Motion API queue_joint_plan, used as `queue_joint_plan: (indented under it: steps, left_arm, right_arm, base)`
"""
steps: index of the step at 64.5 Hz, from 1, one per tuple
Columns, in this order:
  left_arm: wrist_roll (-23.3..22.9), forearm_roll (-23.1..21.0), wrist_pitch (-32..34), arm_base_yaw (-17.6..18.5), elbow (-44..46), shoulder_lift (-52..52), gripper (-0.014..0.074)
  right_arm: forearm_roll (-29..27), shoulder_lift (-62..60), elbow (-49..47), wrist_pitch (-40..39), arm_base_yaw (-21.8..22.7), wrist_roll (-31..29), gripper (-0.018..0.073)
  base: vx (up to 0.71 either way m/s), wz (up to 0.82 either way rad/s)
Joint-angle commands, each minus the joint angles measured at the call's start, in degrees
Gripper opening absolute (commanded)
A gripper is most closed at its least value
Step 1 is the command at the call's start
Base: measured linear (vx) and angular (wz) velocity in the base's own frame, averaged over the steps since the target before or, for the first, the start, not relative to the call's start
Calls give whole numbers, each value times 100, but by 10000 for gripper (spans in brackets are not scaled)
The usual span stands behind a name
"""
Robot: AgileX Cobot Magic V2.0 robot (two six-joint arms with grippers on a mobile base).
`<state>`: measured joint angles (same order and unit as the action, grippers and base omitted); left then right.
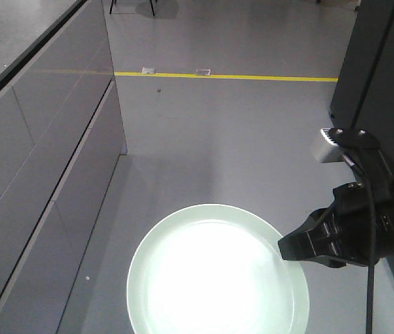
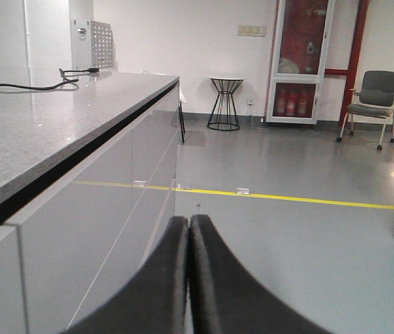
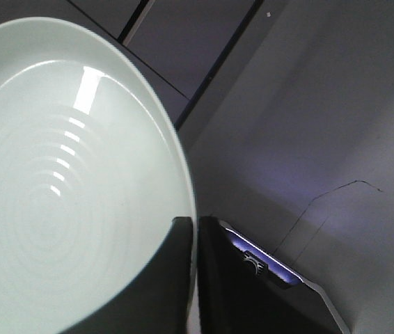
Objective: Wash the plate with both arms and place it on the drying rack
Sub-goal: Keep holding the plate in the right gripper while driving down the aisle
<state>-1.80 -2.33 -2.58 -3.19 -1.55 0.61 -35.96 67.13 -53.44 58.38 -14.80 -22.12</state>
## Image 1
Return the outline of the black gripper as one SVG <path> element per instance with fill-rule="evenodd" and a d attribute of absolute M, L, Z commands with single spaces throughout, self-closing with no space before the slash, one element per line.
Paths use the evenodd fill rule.
<path fill-rule="evenodd" d="M 284 260 L 372 267 L 394 255 L 394 168 L 381 154 L 347 166 L 356 181 L 335 188 L 330 207 L 278 241 Z"/>

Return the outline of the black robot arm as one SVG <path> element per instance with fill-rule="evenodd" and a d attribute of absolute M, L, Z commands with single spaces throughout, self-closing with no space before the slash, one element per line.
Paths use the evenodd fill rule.
<path fill-rule="evenodd" d="M 368 267 L 394 255 L 394 163 L 378 150 L 343 153 L 340 160 L 356 181 L 334 188 L 328 207 L 278 241 L 284 260 Z"/>

